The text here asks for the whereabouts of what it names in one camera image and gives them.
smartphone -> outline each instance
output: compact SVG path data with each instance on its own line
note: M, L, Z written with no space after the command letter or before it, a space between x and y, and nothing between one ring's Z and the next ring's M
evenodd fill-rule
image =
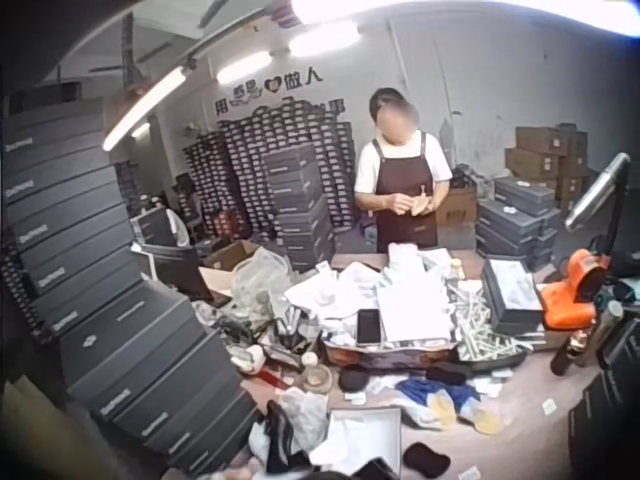
M382 341L380 310L358 310L356 325L356 343L358 345L377 345Z

heart symbol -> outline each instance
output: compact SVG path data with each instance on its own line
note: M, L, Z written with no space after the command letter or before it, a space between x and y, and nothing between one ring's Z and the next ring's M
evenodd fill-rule
M282 77L279 75L277 77L273 77L271 79L267 79L264 81L264 88L269 90L271 93L277 93L278 90L280 90L281 86L282 86Z

white t-shirt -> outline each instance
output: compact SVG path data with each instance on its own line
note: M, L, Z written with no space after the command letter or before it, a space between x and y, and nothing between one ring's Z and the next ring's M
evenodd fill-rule
M408 158L419 157L422 146L422 132L416 130L411 140L406 145L391 145L378 137L380 148L385 158ZM451 179L451 169L444 156L440 142L433 135L427 134L425 142L427 163L431 169L433 181L444 182ZM362 149L360 160L358 161L358 173L356 175L356 193L376 193L378 185L378 172L380 171L380 155L373 146L373 142L369 142Z

blue cloth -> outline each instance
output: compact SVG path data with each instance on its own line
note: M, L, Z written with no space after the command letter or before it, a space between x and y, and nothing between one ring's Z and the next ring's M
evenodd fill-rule
M476 389L469 385L447 385L446 383L427 380L425 378L414 377L403 380L396 385L396 390L400 390L419 405L427 405L427 397L430 394L444 390L453 400L456 413L460 413L462 406L470 398L475 398L480 401L480 395L478 395Z

cluttered table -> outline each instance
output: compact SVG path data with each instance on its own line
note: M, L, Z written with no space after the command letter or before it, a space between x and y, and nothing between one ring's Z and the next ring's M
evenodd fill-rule
M450 253L453 258L461 260L467 278L480 278L484 260L478 254L473 251ZM353 262L380 269L386 265L387 256L338 254L333 258L331 267L341 270ZM548 273L549 269L538 272L535 280L541 281ZM550 352L530 354L523 364L507 372L499 391L494 391L491 398L482 396L483 405L497 414L503 425L497 435L482 435L460 421L441 431L414 428L410 422L403 421L403 448L422 442L449 456L451 466L440 477L443 479L568 478L568 411L579 401L582 390L598 369L596 366L572 368L564 377L556 377L549 368L552 355ZM375 407L402 396L397 390L380 388L384 379L373 377L369 384L372 388L365 390L366 401L354 406L355 402L345 400L345 394L337 386L337 369L333 376L329 409ZM247 379L244 387L262 409L269 400L282 394L281 390L260 379ZM404 469L402 478L422 477Z

